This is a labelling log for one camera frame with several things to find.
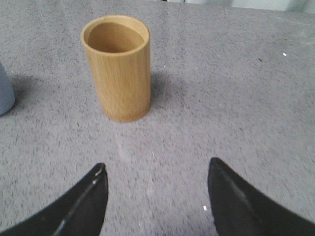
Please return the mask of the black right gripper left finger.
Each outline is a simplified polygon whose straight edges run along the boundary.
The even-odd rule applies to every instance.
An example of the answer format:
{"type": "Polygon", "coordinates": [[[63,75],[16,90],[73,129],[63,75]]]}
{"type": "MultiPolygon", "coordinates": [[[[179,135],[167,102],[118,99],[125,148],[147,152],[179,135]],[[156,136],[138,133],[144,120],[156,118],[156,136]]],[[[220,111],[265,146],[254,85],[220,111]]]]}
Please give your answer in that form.
{"type": "Polygon", "coordinates": [[[108,195],[106,166],[98,163],[53,203],[1,235],[97,236],[103,226],[108,195]]]}

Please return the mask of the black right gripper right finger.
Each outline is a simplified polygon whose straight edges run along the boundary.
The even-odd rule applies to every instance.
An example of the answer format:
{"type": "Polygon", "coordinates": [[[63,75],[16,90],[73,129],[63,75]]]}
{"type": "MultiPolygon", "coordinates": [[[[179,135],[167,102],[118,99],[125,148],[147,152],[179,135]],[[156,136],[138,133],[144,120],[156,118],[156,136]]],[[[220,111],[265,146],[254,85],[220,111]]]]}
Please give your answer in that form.
{"type": "Polygon", "coordinates": [[[313,236],[313,222],[276,203],[225,162],[209,163],[208,192],[220,236],[313,236]]]}

